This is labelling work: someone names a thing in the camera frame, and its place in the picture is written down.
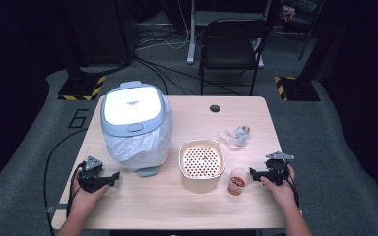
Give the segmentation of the clear plastic cup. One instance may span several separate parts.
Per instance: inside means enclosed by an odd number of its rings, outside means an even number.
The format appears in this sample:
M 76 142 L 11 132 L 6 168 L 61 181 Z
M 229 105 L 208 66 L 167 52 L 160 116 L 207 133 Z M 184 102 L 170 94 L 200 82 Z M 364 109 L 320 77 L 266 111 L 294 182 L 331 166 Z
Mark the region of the clear plastic cup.
M 235 186 L 230 181 L 231 177 L 240 177 L 240 178 L 242 178 L 245 181 L 246 186 L 245 187 L 237 187 L 237 186 Z M 227 185 L 227 190 L 232 195 L 239 196 L 244 191 L 244 189 L 250 184 L 250 182 L 251 182 L 251 175 L 250 175 L 250 173 L 246 169 L 244 169 L 242 167 L 234 168 L 230 172 L 230 174 L 229 174 L 229 182 L 228 182 L 228 185 Z

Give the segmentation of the person's left hand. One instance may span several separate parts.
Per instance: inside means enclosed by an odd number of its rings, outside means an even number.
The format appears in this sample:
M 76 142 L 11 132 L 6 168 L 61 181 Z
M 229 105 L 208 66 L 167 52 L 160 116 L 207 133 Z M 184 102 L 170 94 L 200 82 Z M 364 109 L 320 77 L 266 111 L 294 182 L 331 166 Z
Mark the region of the person's left hand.
M 71 202 L 70 216 L 86 219 L 94 210 L 99 199 L 109 190 L 109 185 L 104 185 L 94 193 L 85 191 L 79 184 L 78 172 L 73 182 L 73 200 Z

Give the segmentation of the grey table edge clamp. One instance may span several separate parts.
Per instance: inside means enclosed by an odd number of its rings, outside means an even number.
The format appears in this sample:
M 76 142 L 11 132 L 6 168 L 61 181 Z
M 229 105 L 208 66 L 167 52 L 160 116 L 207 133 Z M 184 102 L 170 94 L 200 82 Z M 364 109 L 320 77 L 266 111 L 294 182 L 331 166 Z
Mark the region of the grey table edge clamp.
M 45 212 L 47 214 L 54 214 L 57 210 L 66 210 L 68 208 L 67 204 L 58 204 L 56 206 L 47 206 Z

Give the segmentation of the white plastic trash bag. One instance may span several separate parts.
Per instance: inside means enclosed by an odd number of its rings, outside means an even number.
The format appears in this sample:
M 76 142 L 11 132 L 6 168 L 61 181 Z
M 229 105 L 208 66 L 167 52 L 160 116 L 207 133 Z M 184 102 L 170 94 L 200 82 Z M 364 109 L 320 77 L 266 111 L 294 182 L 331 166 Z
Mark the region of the white plastic trash bag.
M 102 130 L 108 153 L 123 167 L 132 171 L 163 165 L 172 139 L 172 107 L 165 101 L 165 119 L 155 130 L 146 134 L 119 137 Z

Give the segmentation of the cream strainer container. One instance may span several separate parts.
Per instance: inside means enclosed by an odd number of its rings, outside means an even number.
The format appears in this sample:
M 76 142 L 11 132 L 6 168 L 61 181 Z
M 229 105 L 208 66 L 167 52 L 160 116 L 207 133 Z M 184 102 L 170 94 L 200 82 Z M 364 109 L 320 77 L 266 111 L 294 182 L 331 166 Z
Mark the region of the cream strainer container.
M 214 140 L 184 142 L 179 149 L 178 163 L 183 186 L 195 194 L 212 191 L 225 171 L 223 150 Z

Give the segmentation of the person's right hand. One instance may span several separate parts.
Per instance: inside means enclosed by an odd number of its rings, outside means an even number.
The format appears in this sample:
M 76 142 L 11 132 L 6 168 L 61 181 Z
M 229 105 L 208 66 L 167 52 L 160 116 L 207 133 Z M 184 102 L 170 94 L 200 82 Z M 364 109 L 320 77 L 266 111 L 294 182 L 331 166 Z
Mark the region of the person's right hand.
M 261 179 L 262 184 L 270 190 L 275 202 L 283 212 L 298 210 L 295 196 L 295 173 L 293 167 L 290 164 L 287 167 L 290 171 L 290 175 L 286 180 L 283 181 L 280 186 L 277 186 L 267 178 Z

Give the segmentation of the black folding chair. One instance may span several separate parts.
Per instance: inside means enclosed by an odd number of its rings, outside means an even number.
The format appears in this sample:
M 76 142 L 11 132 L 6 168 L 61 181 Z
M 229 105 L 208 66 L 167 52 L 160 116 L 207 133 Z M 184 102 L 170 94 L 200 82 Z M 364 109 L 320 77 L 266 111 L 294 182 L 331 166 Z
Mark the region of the black folding chair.
M 273 25 L 262 19 L 219 19 L 209 23 L 204 30 L 201 44 L 201 57 L 198 74 L 200 76 L 200 94 L 205 87 L 242 87 L 229 79 L 206 83 L 205 71 L 235 71 L 240 75 L 251 70 L 253 76 L 249 85 L 249 94 L 254 91 L 259 58 Z

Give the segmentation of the black stand base striped edge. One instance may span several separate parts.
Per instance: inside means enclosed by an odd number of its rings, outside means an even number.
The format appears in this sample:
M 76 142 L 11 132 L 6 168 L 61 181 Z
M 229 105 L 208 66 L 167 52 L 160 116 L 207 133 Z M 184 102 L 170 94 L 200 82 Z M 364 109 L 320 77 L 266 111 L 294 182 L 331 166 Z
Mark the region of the black stand base striped edge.
M 296 77 L 275 77 L 275 83 L 283 101 L 320 101 L 311 82 L 302 82 Z
M 63 100 L 94 100 L 99 95 L 105 80 L 106 76 L 69 77 L 59 90 L 58 98 Z

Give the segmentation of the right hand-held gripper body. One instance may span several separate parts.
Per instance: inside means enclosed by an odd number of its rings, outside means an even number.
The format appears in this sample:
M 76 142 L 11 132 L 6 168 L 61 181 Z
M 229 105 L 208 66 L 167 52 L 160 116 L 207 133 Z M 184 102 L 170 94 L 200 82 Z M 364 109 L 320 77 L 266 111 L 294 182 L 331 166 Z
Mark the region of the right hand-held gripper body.
M 271 182 L 274 182 L 277 186 L 283 183 L 290 175 L 288 170 L 288 163 L 290 160 L 294 160 L 294 156 L 291 154 L 286 154 L 281 151 L 276 151 L 267 154 L 268 160 L 265 162 L 268 171 L 266 172 L 266 178 Z

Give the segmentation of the white desk frame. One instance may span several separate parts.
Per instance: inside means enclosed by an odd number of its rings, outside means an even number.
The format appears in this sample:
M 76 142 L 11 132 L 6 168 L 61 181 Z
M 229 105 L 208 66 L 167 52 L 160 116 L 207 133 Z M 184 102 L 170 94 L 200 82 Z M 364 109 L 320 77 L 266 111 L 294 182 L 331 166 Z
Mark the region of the white desk frame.
M 224 11 L 202 11 L 196 9 L 196 0 L 191 0 L 190 10 L 190 40 L 187 52 L 186 63 L 192 65 L 195 61 L 196 51 L 196 26 L 206 26 L 210 22 L 224 18 L 259 18 L 266 19 L 269 15 L 270 6 L 273 0 L 265 0 L 265 7 L 261 13 L 245 13 L 235 12 L 231 10 L 229 12 Z

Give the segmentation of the dark cabinet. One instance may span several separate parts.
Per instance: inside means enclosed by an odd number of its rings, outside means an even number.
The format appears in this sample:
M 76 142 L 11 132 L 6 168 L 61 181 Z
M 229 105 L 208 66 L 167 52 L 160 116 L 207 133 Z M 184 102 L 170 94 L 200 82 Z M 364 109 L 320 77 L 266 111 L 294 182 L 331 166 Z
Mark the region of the dark cabinet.
M 134 55 L 136 28 L 128 0 L 63 0 L 85 65 L 126 68 Z

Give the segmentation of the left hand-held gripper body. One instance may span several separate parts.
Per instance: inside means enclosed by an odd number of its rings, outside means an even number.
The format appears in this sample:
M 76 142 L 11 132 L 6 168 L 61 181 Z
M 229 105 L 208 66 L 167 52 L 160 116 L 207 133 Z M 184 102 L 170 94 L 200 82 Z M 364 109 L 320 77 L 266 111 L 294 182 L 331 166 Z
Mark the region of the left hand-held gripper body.
M 110 177 L 98 176 L 102 167 L 103 163 L 100 160 L 92 156 L 88 157 L 79 177 L 79 184 L 85 191 L 94 193 L 105 186 L 106 180 L 110 180 Z

